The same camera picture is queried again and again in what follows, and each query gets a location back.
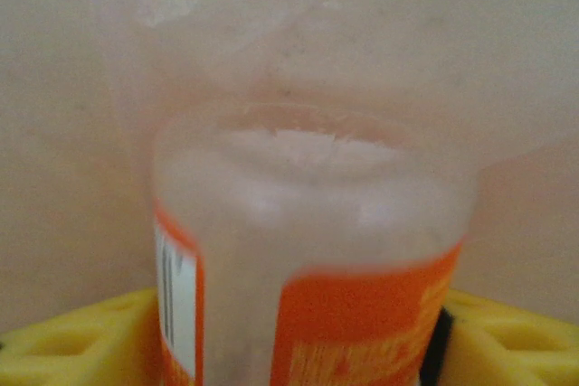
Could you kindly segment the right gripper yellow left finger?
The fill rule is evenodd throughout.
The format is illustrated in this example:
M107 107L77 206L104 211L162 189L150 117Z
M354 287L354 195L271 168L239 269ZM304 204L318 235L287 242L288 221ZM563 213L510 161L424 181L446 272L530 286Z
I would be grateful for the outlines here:
M3 385L159 385L153 288L1 335Z

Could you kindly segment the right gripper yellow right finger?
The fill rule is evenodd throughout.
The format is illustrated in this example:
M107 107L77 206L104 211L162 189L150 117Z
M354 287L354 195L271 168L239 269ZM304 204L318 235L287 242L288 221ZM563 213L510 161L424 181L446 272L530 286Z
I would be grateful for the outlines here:
M576 385L578 326L452 290L421 385Z

